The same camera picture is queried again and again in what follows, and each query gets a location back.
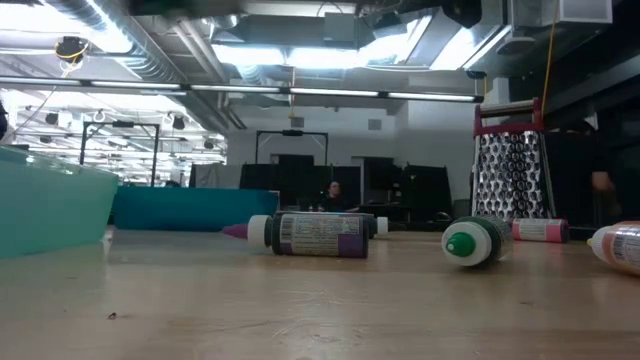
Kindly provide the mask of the red metal box grater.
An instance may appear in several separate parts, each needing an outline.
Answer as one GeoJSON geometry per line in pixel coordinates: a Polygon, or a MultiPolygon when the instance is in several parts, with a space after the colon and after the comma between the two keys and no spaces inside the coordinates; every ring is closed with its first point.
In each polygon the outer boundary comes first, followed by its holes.
{"type": "Polygon", "coordinates": [[[476,107],[473,216],[556,216],[543,131],[538,98],[476,107]]]}

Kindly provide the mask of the silver ventilation duct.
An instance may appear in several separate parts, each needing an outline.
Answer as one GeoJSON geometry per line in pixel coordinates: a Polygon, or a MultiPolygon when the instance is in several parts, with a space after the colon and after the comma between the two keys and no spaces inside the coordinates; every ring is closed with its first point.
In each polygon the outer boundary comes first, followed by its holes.
{"type": "MultiPolygon", "coordinates": [[[[161,50],[142,25],[126,13],[124,0],[42,1],[100,35],[128,43],[130,48],[118,61],[141,80],[182,84],[188,82],[187,76],[161,50]]],[[[189,91],[175,100],[206,130],[225,133],[244,127],[244,123],[231,109],[222,105],[217,94],[209,99],[205,95],[189,91]]]]}

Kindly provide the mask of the black paint bottle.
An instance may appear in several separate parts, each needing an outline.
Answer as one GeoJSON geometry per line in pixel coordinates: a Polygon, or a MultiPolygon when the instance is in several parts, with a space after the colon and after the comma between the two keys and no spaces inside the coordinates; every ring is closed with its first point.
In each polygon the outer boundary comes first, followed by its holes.
{"type": "Polygon", "coordinates": [[[369,239],[373,239],[376,235],[387,235],[389,233],[389,221],[387,217],[376,217],[373,214],[364,213],[356,213],[356,216],[364,221],[369,239]]]}

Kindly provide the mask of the black round ceiling fixture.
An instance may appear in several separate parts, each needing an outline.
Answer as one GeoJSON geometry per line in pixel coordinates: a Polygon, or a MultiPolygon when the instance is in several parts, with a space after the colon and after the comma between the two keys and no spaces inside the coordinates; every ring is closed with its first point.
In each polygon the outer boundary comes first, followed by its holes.
{"type": "Polygon", "coordinates": [[[54,45],[56,57],[67,64],[80,64],[91,43],[84,38],[64,36],[54,45]]]}

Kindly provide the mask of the pink paint bottle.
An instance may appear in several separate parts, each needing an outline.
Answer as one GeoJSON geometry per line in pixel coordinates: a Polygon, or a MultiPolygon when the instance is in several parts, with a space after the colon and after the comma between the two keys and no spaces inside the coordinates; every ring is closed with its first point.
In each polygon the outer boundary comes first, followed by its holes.
{"type": "Polygon", "coordinates": [[[569,240],[569,225],[562,219],[516,218],[511,229],[518,241],[566,243],[569,240]]]}

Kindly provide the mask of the black partition panel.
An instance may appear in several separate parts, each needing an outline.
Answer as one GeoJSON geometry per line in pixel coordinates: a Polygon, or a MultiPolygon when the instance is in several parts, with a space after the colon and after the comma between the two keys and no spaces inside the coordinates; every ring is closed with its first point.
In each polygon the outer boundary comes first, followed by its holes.
{"type": "Polygon", "coordinates": [[[358,166],[315,165],[310,155],[281,155],[271,164],[245,163],[240,188],[277,191],[282,206],[298,206],[305,211],[326,204],[333,182],[340,187],[339,206],[352,208],[361,203],[358,166]]]}
{"type": "Polygon", "coordinates": [[[363,165],[364,212],[390,221],[435,221],[452,211],[448,171],[445,167],[405,163],[391,158],[365,158],[363,165]]]}

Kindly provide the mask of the teal translucent plastic bin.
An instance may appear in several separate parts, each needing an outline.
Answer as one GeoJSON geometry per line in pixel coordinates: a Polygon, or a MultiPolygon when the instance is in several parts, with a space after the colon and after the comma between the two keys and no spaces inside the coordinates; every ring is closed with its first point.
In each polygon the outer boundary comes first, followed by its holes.
{"type": "Polygon", "coordinates": [[[0,259],[100,241],[116,175],[0,146],[0,259]]]}

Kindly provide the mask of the green paint bottle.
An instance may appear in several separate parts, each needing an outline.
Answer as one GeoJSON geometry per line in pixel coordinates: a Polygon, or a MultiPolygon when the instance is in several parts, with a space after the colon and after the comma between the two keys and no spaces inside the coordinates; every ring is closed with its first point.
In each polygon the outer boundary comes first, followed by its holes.
{"type": "Polygon", "coordinates": [[[510,253],[512,245],[511,227],[493,215],[459,218],[441,237],[446,259],[469,268],[492,266],[510,253]]]}

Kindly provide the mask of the overhead LED light bar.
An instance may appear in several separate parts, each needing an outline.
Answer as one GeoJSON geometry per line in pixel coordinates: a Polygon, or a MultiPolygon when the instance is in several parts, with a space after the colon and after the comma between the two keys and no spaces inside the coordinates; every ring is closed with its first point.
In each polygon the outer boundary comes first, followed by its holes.
{"type": "Polygon", "coordinates": [[[303,95],[303,96],[334,96],[355,98],[376,98],[408,101],[437,101],[455,103],[481,103],[484,100],[480,95],[465,95],[452,93],[432,92],[401,92],[382,90],[351,90],[305,87],[277,87],[277,86],[249,86],[249,85],[219,85],[219,84],[181,84],[181,83],[155,83],[132,81],[109,81],[89,79],[66,79],[48,77],[18,77],[0,76],[0,85],[26,85],[41,87],[78,87],[96,89],[126,89],[144,90],[164,93],[176,92],[216,92],[216,93],[240,93],[261,95],[303,95]]]}

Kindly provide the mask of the orange paint bottle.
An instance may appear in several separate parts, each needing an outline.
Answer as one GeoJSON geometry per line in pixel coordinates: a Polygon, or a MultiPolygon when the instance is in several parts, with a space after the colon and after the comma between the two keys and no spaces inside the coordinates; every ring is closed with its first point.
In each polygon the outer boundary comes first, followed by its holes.
{"type": "Polygon", "coordinates": [[[597,258],[615,270],[640,277],[640,221],[602,227],[587,244],[597,258]]]}

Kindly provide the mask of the blue plastic bin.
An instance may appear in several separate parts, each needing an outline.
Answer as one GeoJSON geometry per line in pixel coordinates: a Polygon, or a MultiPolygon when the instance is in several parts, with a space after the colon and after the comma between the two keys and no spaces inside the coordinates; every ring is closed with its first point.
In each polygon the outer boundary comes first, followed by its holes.
{"type": "Polygon", "coordinates": [[[118,229],[218,232],[278,208],[279,194],[268,190],[121,187],[112,214],[118,229]]]}

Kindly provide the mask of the purple paint bottle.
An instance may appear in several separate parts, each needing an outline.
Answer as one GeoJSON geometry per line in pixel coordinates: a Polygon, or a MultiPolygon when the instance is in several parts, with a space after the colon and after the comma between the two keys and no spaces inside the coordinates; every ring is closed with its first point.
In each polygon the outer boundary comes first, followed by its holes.
{"type": "Polygon", "coordinates": [[[222,232],[275,255],[364,259],[377,230],[377,219],[369,214],[286,211],[254,215],[222,232]]]}

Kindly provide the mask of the black background station frame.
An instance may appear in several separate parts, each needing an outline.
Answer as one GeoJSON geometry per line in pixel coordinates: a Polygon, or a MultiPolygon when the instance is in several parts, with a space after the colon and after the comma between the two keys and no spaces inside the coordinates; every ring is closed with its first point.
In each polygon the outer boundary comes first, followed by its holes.
{"type": "Polygon", "coordinates": [[[329,133],[327,132],[308,132],[308,131],[302,131],[302,130],[280,130],[280,131],[276,131],[276,130],[257,130],[256,134],[255,134],[255,149],[254,149],[254,163],[258,164],[259,163],[259,151],[260,151],[260,137],[263,134],[269,134],[269,135],[282,135],[285,137],[302,137],[302,136],[321,136],[324,138],[324,165],[328,166],[329,165],[329,159],[328,159],[328,154],[329,154],[329,133]]]}
{"type": "Polygon", "coordinates": [[[142,128],[143,131],[154,141],[150,186],[151,187],[155,186],[158,149],[159,149],[159,143],[160,143],[160,125],[159,124],[115,120],[112,122],[84,121],[82,125],[83,125],[83,131],[81,134],[81,147],[80,147],[80,154],[79,154],[80,165],[85,164],[85,153],[86,153],[87,141],[91,137],[93,137],[96,132],[99,132],[105,126],[111,126],[113,128],[134,128],[134,127],[142,128]]]}

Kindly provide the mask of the person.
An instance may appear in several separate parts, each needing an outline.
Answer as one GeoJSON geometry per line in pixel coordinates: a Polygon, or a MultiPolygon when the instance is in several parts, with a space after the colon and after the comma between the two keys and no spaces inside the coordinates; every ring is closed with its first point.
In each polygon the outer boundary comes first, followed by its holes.
{"type": "Polygon", "coordinates": [[[640,221],[640,136],[592,127],[601,170],[593,174],[599,224],[640,221]]]}
{"type": "Polygon", "coordinates": [[[358,206],[343,197],[340,183],[337,181],[331,181],[328,184],[326,195],[320,200],[319,207],[324,212],[357,213],[360,211],[358,206]]]}

